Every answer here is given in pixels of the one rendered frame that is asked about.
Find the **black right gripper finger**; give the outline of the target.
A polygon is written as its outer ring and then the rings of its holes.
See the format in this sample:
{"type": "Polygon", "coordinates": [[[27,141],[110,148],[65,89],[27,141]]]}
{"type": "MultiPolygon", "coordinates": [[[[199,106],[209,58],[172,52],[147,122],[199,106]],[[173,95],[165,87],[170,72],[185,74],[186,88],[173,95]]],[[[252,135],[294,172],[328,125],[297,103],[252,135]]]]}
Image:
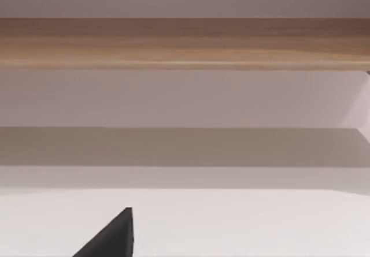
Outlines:
{"type": "Polygon", "coordinates": [[[134,217],[132,207],[125,208],[73,257],[133,257],[134,217]]]}

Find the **wooden shelf board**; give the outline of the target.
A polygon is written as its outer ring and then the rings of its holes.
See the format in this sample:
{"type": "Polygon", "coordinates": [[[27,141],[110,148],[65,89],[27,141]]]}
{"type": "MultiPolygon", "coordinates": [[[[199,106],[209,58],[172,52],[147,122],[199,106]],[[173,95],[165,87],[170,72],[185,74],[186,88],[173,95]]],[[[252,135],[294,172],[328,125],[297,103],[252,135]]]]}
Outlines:
{"type": "Polygon", "coordinates": [[[0,69],[370,71],[370,18],[0,18],[0,69]]]}

